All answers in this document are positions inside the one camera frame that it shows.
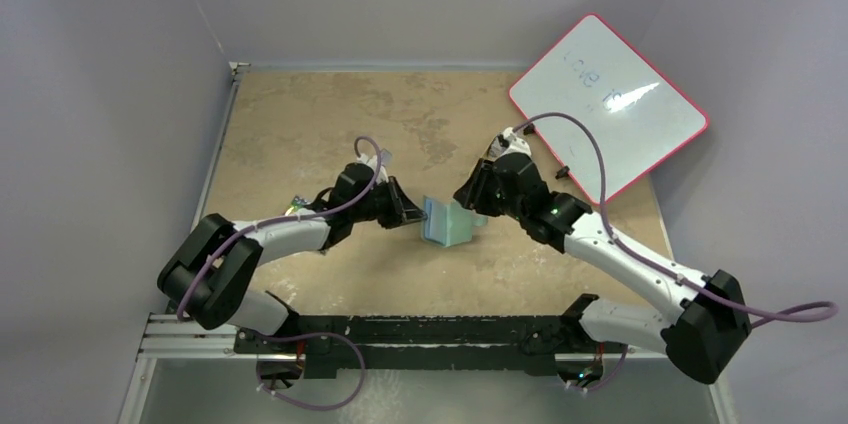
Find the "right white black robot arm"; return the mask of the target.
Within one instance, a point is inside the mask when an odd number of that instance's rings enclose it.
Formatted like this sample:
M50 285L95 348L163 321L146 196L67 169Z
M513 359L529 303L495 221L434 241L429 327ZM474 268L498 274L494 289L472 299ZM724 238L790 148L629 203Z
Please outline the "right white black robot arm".
M596 267L648 302L639 308L594 300L561 325L573 350L597 341L634 345L713 384L752 331L736 277L723 270L708 276L605 228L588 203L550 190L526 153L479 159L453 198L477 214L516 220L532 240Z

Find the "pink framed whiteboard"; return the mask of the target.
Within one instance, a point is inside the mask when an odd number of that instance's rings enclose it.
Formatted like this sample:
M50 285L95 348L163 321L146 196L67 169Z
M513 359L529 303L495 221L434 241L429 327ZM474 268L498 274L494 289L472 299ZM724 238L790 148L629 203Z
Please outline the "pink framed whiteboard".
M700 107L597 14L569 29L509 96L593 204L612 200L709 125Z

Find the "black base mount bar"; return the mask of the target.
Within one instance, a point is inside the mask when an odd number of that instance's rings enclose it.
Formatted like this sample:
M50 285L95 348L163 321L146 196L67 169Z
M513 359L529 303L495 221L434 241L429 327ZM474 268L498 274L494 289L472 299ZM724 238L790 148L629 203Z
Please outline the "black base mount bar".
M270 337L241 328L234 350L263 358L297 355L308 379L342 369L521 371L571 378L577 362L623 351L580 330L571 313L526 316L299 315Z

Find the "green card holder wallet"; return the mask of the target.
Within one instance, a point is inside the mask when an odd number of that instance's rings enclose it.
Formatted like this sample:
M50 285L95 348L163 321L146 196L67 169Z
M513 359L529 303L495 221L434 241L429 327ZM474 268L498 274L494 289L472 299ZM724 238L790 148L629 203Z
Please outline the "green card holder wallet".
M486 216L467 210L455 201L444 203L425 196L423 208L427 217L422 222L421 238L443 248L470 243L475 230L488 223Z

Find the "aluminium rail frame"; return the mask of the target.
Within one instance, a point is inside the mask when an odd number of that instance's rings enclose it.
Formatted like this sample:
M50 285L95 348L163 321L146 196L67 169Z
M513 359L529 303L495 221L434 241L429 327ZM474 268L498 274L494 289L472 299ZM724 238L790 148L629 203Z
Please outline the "aluminium rail frame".
M503 70L279 71L240 66L230 113L195 220L218 213L262 221L292 196L332 187L349 143L369 134L393 153L407 196L450 201L482 150L521 120ZM260 266L250 290L293 316L528 316L571 313L601 298L648 302L596 267L491 219L473 242L443 249L410 224L354 225L326 253ZM125 423L732 423L724 381L704 385L662 353L579 361L571 378L521 371L342 369L308 379L297 355L234 350L237 327L206 330L152 315L142 339Z

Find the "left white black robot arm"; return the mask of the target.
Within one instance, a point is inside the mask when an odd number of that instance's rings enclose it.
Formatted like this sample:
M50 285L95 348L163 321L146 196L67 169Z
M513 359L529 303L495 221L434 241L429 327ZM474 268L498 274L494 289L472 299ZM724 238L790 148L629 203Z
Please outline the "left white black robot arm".
M294 312L283 300L250 290L260 266L325 252L349 237L357 223L394 229L426 217L384 168L351 163L332 187L286 215L255 222L204 216L160 272L157 287L176 303L179 316L204 329L247 328L272 352L284 353L297 343L298 326L288 319Z

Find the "colourful marker pack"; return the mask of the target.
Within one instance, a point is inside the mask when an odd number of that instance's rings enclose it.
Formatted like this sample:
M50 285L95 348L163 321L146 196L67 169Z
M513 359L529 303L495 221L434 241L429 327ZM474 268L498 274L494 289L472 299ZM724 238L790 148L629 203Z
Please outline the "colourful marker pack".
M292 214L296 214L298 210L307 207L311 201L307 198L304 198L300 195L295 195L290 200L288 207L284 211L283 215L288 216Z

